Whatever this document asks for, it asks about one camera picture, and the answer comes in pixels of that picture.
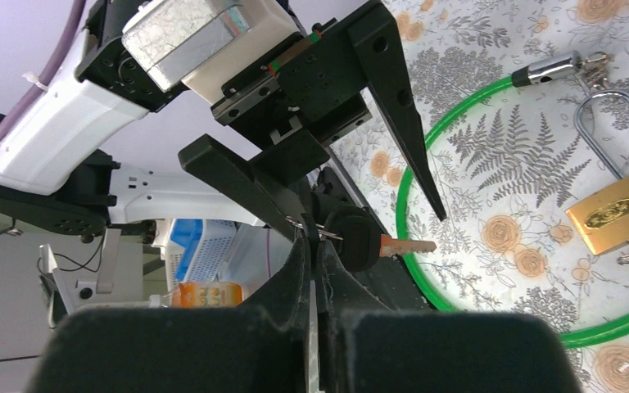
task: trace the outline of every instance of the fern print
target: fern print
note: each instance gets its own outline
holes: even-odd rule
[[[543,113],[539,132],[530,133],[520,115],[519,105],[514,106],[504,124],[501,111],[493,116],[490,129],[484,115],[472,129],[469,125],[448,138],[459,162],[466,160],[465,170],[474,179],[488,174],[478,190],[497,187],[493,200],[508,195],[532,194],[538,208],[548,197],[555,196],[556,205],[562,207],[572,194],[570,189],[577,176],[590,164],[586,160],[570,166],[569,161],[577,150],[579,135],[562,151],[555,152],[553,130]]]

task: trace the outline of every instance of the floral tablecloth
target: floral tablecloth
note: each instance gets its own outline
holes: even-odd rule
[[[614,54],[609,79],[629,88],[629,0],[386,4],[426,129],[480,87],[561,52]],[[616,263],[627,248],[593,256],[565,214],[614,181],[574,129],[584,96],[574,78],[512,89],[473,108],[432,146],[449,218],[438,222],[412,185],[407,223],[412,238],[437,242],[419,263],[456,305],[534,314],[558,332],[629,312],[629,266]],[[629,108],[612,100],[594,112],[595,138],[629,174]],[[379,113],[333,149],[395,233],[405,162]],[[584,391],[629,392],[629,337],[568,357]]]

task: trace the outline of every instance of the plastic bottle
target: plastic bottle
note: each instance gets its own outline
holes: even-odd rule
[[[167,295],[151,295],[153,307],[230,307],[242,303],[234,282],[181,282]]]

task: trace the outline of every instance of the gold padlock body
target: gold padlock body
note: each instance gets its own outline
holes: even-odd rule
[[[629,176],[588,196],[566,210],[592,254],[629,241]]]

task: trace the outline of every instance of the black wire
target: black wire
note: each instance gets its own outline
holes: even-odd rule
[[[62,271],[62,272],[67,272],[67,273],[77,272],[79,270],[88,270],[91,273],[97,273],[97,271],[100,270],[100,266],[102,265],[102,253],[100,251],[102,250],[102,243],[104,241],[105,241],[104,237],[102,239],[100,239],[100,243],[97,245],[97,248],[95,248],[95,252],[93,252],[93,254],[90,256],[90,258],[88,258],[88,260],[84,264],[81,264],[78,261],[72,260],[67,255],[55,253],[54,256],[59,256],[61,258],[64,258],[65,260],[69,260],[72,264],[75,264],[76,266],[78,266],[77,268],[73,268],[73,269],[59,268],[59,270]],[[93,259],[95,258],[95,255],[97,255],[98,253],[100,255],[99,255],[99,258],[98,258],[98,261],[97,261],[97,267],[95,269],[89,268],[88,265],[90,264],[91,261],[93,261]],[[42,274],[44,276],[45,274],[44,274],[44,271],[42,271],[41,262],[42,262],[42,257],[37,258],[37,270],[39,271],[40,274]]]

